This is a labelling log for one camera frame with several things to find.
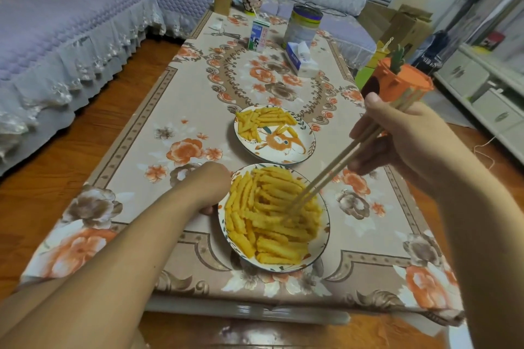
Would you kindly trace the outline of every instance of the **white cable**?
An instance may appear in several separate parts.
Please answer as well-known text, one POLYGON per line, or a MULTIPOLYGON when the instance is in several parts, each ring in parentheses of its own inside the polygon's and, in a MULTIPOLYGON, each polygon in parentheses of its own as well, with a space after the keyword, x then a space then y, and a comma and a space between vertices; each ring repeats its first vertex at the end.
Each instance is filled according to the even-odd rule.
POLYGON ((485 153, 477 151, 477 148, 482 148, 482 147, 485 147, 485 146, 489 145, 495 138, 497 138, 497 137, 493 137, 491 140, 486 142, 484 145, 476 145, 476 146, 473 147, 473 154, 482 155, 482 156, 487 157, 489 160, 492 161, 492 165, 488 168, 488 170, 491 170, 493 168, 493 166, 495 165, 495 159, 493 159, 492 157, 488 156, 485 153))

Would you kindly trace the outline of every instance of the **sofa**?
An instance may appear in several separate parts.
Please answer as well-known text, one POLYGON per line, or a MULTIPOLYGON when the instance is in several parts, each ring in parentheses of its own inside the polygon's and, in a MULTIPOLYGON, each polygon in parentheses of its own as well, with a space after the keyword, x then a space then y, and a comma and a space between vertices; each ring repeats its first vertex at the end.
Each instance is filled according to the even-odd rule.
MULTIPOLYGON (((293 4, 323 9, 320 28, 353 68, 375 42, 355 16, 365 0, 264 0, 288 19, 293 4)), ((0 0, 0 176, 27 158, 122 69, 146 31, 187 37, 213 0, 0 0)))

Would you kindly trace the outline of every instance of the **person's left hand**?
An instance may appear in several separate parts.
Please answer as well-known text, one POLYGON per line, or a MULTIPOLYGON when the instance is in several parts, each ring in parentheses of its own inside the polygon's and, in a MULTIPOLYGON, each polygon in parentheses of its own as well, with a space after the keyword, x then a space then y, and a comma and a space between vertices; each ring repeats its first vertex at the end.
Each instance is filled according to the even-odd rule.
POLYGON ((202 214, 213 213, 213 205, 222 200, 231 188, 231 173, 220 163, 208 161, 187 174, 176 186, 196 202, 202 214))

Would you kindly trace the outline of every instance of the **cabinet handle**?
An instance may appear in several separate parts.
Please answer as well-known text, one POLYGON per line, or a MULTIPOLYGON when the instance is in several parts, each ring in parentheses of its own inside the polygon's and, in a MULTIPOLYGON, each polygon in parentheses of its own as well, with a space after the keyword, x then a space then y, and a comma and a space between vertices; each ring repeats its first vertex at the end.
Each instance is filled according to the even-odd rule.
POLYGON ((504 120, 505 118, 507 118, 509 116, 509 112, 504 112, 504 113, 501 113, 497 116, 497 118, 495 119, 495 122, 498 123, 498 122, 501 122, 502 120, 504 120))

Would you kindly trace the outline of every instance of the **person's left arm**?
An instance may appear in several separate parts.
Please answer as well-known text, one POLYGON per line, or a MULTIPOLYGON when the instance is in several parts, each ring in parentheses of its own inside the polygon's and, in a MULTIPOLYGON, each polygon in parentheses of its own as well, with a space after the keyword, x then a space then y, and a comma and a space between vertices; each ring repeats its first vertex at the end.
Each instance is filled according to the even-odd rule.
POLYGON ((0 347, 128 348, 188 220, 230 185, 221 164, 193 171, 1 337, 0 347))

